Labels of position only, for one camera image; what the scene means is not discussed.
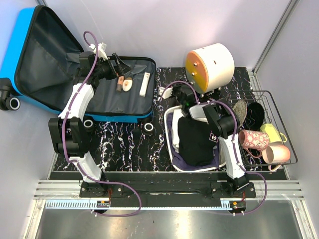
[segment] black cloth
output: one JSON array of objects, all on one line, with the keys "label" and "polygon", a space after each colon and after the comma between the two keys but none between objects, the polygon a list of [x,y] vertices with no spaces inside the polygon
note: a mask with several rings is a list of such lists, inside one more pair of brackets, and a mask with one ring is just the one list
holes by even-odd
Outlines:
[{"label": "black cloth", "polygon": [[191,166],[204,166],[214,158],[218,139],[206,122],[180,118],[178,120],[179,154]]}]

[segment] wire rack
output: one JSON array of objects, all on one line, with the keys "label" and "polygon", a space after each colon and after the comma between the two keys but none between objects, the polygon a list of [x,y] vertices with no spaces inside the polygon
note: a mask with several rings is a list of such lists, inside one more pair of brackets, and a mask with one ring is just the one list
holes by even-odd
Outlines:
[{"label": "wire rack", "polygon": [[[236,102],[238,102],[239,100],[245,100],[248,105],[252,102],[260,103],[265,111],[264,123],[271,123],[277,129],[278,132],[282,132],[287,137],[287,142],[283,142],[283,145],[289,148],[291,152],[291,158],[286,163],[281,163],[281,165],[295,164],[298,162],[295,149],[290,140],[285,124],[279,114],[274,98],[269,91],[228,91],[226,100],[228,101],[231,107],[234,107]],[[253,158],[245,150],[243,150],[242,147],[241,154],[243,156],[243,164],[246,168],[251,168],[252,170],[268,171],[268,165],[270,164],[265,163],[262,157],[257,159]]]}]

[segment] suitcase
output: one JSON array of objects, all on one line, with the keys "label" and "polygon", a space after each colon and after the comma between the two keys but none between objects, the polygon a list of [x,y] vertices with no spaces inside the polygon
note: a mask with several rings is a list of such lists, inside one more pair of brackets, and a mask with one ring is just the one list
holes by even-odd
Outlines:
[{"label": "suitcase", "polygon": [[[81,44],[46,6],[20,11],[0,70],[1,110],[16,110],[9,101],[27,101],[53,113],[66,106],[79,67]],[[131,67],[128,92],[116,92],[117,79],[100,80],[86,115],[96,121],[137,123],[152,118],[156,63],[145,57],[120,57]],[[150,73],[145,97],[140,96],[144,73]]]}]

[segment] gray floor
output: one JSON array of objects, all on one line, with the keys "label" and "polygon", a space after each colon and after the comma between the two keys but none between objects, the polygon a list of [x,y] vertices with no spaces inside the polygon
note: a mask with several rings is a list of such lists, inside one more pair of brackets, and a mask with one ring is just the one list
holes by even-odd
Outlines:
[{"label": "gray floor", "polygon": [[[257,204],[248,202],[248,205],[252,209]],[[289,202],[269,201],[256,213],[244,217],[204,211],[142,211],[129,218],[104,218],[94,217],[88,211],[45,209],[37,238],[299,239],[302,236]]]}]

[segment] black marble table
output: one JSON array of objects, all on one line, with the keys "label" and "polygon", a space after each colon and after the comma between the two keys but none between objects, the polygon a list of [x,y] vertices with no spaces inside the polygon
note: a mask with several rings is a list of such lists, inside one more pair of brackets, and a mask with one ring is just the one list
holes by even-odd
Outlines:
[{"label": "black marble table", "polygon": [[[96,122],[96,130],[91,134],[90,152],[96,164],[104,171],[175,171],[166,143],[164,112],[174,106],[172,99],[162,100],[158,88],[176,80],[186,80],[185,68],[157,68],[154,92],[152,136],[142,134],[134,123]],[[236,67],[232,81],[221,91],[206,94],[203,101],[226,97],[231,91],[251,90],[246,68]],[[68,165],[63,156],[58,156],[53,171],[77,171],[73,164]]]}]

